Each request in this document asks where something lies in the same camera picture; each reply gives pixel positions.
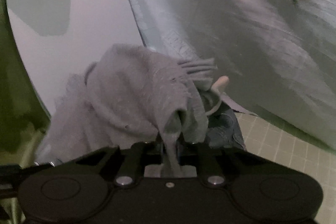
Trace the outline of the grey sweatpants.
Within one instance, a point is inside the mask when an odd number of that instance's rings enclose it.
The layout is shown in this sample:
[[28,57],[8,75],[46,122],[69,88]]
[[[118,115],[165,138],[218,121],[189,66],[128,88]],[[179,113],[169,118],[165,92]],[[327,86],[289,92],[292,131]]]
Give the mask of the grey sweatpants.
[[35,160],[67,162],[102,147],[129,149],[160,136],[163,174],[180,177],[180,136],[204,141],[211,111],[213,59],[178,60],[145,47],[115,44],[83,75],[73,75]]

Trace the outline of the blue denim jeans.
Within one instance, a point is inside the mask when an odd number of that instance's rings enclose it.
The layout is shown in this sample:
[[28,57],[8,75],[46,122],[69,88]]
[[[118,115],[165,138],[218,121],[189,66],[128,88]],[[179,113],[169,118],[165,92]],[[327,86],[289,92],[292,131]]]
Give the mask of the blue denim jeans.
[[232,108],[222,101],[218,92],[199,91],[208,126],[203,143],[211,148],[238,148],[246,150],[238,119]]

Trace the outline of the green grid cutting mat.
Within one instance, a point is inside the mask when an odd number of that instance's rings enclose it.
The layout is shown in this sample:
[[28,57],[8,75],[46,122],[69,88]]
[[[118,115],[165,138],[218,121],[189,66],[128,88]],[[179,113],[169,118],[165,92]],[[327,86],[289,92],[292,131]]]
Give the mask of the green grid cutting mat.
[[315,178],[323,188],[318,223],[335,223],[335,151],[294,126],[236,113],[248,152]]

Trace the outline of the olive green curtain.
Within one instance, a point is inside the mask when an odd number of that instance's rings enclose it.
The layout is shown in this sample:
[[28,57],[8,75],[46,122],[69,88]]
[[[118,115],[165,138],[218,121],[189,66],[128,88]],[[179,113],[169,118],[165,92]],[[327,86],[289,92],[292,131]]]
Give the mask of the olive green curtain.
[[33,165],[49,123],[18,52],[7,1],[1,0],[1,164]]

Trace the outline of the light blue carrot-print quilt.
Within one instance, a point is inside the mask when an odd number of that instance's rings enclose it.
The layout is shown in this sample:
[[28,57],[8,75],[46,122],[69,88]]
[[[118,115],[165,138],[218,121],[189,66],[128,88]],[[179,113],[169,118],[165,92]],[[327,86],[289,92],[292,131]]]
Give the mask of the light blue carrot-print quilt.
[[214,58],[228,95],[335,147],[335,0],[129,0],[143,42]]

